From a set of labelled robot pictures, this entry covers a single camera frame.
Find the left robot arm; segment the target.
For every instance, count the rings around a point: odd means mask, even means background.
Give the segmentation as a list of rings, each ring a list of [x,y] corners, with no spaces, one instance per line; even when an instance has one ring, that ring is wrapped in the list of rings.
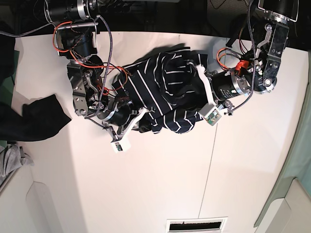
[[[215,111],[232,114],[236,108],[231,98],[254,93],[264,94],[274,90],[282,54],[287,46],[290,21],[298,19],[297,0],[252,0],[248,4],[246,20],[251,48],[246,50],[240,42],[240,52],[232,50],[235,40],[242,33],[231,37],[224,48],[218,50],[216,61],[221,73],[208,74],[203,66],[197,66],[203,79],[206,101],[201,113]]]

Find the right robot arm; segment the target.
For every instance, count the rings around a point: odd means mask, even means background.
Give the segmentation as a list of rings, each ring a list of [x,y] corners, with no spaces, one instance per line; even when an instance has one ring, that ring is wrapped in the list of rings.
[[[96,0],[46,0],[43,3],[46,20],[54,26],[52,45],[60,57],[69,60],[67,75],[72,86],[76,115],[107,130],[113,141],[121,140],[130,130],[140,133],[152,129],[145,114],[127,93],[113,95],[116,88],[105,86],[109,72],[117,70],[124,76],[124,86],[130,72],[111,63],[113,40],[109,40],[107,62],[97,55],[98,20],[105,20]]]

